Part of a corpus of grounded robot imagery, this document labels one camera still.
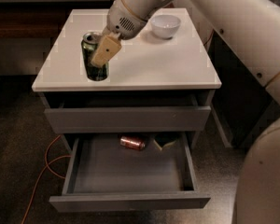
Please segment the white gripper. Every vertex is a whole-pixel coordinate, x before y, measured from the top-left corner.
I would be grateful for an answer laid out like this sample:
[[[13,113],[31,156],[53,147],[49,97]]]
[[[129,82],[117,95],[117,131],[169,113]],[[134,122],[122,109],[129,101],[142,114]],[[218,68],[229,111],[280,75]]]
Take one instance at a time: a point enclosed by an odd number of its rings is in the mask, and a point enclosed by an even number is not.
[[[115,0],[108,11],[102,38],[91,56],[91,64],[103,67],[121,50],[119,38],[129,40],[136,37],[146,24],[147,21],[133,14],[124,0]]]

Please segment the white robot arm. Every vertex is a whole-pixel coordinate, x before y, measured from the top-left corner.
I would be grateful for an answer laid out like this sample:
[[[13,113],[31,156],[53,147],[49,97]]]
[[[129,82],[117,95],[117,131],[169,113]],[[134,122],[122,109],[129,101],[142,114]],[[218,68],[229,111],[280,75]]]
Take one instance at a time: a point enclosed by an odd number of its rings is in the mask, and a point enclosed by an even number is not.
[[[173,0],[115,0],[91,62],[112,59]],[[269,0],[190,0],[280,105],[280,7]],[[235,198],[236,224],[280,224],[280,118],[245,157]]]

